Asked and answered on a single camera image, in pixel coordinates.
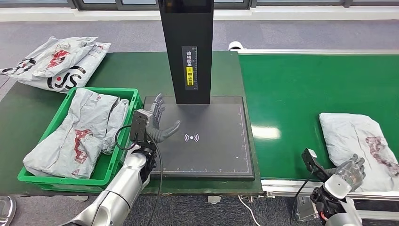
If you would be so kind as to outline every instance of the robotic arm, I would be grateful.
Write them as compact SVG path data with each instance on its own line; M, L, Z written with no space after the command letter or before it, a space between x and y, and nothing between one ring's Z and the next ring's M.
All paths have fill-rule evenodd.
M346 197L355 191L364 177L364 159L354 154L348 161L337 168L324 169L316 161L313 150L306 148L302 159L308 171L313 172L324 184L316 187L311 194L311 201L326 226L361 226L362 220L356 211L354 202Z
M134 111L130 130L133 144L126 153L122 168L97 199L74 219L62 226L121 226L142 189L150 182L150 173L156 167L159 143L177 132L180 121L160 130L162 95L159 94L150 111Z

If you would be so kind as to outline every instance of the yellow label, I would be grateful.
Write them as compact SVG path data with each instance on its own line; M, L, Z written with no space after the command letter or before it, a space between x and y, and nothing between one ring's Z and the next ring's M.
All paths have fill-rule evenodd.
M192 67L186 67L186 72L187 72L187 86L193 86L194 76L193 76Z

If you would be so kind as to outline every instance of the gray carpet floor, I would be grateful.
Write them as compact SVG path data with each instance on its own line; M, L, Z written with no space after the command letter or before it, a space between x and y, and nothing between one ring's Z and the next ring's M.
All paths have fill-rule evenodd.
M160 21L7 22L0 23L0 68L12 67L49 36L98 36L110 42L111 52L165 51ZM399 21L215 21L214 50L231 41L245 48L283 49L399 49ZM0 76L0 101L15 81ZM12 226L61 224L88 206L67 197L17 197ZM145 225L153 196L140 196L125 225ZM258 199L249 206L263 226L288 226L293 198ZM399 211L397 202L362 202L364 210ZM153 226L254 226L237 197L223 197L216 205L206 196L162 197ZM319 226L318 220L295 222ZM364 225L399 226L398 222L367 220Z

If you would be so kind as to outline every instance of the green table surface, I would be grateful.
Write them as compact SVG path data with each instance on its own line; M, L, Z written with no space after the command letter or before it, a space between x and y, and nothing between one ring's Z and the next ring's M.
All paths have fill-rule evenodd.
M168 57L164 52L109 53L87 86L137 88L142 99L160 92L165 96L174 95ZM213 96L243 96L245 100L237 53L214 52L211 92ZM64 97L65 94L17 83L0 102L0 195L67 194L42 191L39 187L20 182L16 178L23 166L22 159L36 146ZM254 147L250 131L249 129L250 145ZM162 192L164 194L259 194L262 188L254 148L252 148L252 160L254 181L165 178ZM158 180L154 179L143 193L153 194L157 189Z
M352 113L380 123L399 156L398 55L239 55L262 178L305 179L313 149L333 167L319 114Z

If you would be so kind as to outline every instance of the black cable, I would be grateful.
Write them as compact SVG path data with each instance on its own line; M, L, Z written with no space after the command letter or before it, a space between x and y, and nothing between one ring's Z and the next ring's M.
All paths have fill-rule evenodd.
M163 165L162 165L162 156L161 156L161 152L160 152L160 149L158 148L157 143L154 141L154 139L153 139L148 133L147 133L147 136L150 138L150 140L155 144L155 147L157 148L158 155L159 155L159 157L160 157L160 168L161 168L161 179L160 179L160 186L159 186L159 188L158 188L157 198L156 198L156 200L155 200L154 207L152 208L152 213L151 213L150 219L148 220L148 223L147 223L147 226L150 226L151 220L152 220L152 218L154 217L154 213L155 213L155 210L156 210L156 208L157 208L158 200L159 200L159 198L160 198L160 193L161 193L161 188L162 188L162 178L163 178Z
M137 142L137 141L134 141L133 144L132 144L130 147L122 147L120 144L118 144L118 135L119 135L119 133L122 131L122 129L125 129L125 128L127 128L127 127L131 127L131 126L132 126L132 125L122 126L121 128L119 128L118 131L116 131L116 134L115 134L115 144L116 144L116 146L117 146L119 149L121 149L121 150L123 150L123 151L130 150L130 149L132 149L132 148L134 148L134 147L136 146L136 142Z
M303 189L303 187L305 187L306 183L311 179L312 175L313 175L314 169L312 169L312 172L309 174L308 178L306 179L306 181L302 184L302 186L299 188L298 192L295 194L294 197L294 205L292 206L292 210L291 210L291 218L289 221L289 225L292 226L292 215L294 214L294 208L295 208L295 203L296 203L296 198L298 197L299 193L301 192L301 190Z

